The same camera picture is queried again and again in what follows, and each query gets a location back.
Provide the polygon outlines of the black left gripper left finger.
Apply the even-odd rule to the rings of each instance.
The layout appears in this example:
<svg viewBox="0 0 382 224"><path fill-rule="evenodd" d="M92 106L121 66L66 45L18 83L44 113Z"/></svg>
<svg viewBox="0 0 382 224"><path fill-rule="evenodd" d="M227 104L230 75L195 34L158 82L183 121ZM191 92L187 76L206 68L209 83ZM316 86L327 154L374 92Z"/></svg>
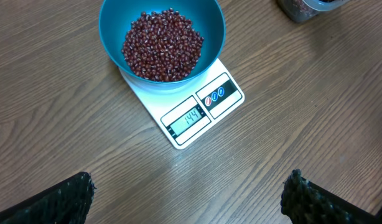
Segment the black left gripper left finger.
<svg viewBox="0 0 382 224"><path fill-rule="evenodd" d="M60 183L0 212L0 223L84 224L93 202L91 175L79 172Z"/></svg>

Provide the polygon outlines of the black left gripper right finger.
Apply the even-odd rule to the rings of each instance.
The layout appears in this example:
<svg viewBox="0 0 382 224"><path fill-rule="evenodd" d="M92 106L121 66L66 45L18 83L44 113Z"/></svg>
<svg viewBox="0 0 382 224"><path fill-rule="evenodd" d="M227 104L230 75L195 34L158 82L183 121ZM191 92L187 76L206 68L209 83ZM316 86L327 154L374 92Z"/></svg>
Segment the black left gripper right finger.
<svg viewBox="0 0 382 224"><path fill-rule="evenodd" d="M302 177L295 169L284 182L281 213L295 224L380 223L374 216Z"/></svg>

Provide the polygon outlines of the red beans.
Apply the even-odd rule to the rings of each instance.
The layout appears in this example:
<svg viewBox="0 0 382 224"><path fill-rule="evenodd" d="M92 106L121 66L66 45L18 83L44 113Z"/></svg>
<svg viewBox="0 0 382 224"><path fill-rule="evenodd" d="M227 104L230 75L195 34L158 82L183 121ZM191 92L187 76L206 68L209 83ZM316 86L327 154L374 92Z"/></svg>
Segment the red beans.
<svg viewBox="0 0 382 224"><path fill-rule="evenodd" d="M177 83L200 75L219 56L225 19L217 1L136 1L122 42L124 62L143 80Z"/></svg>

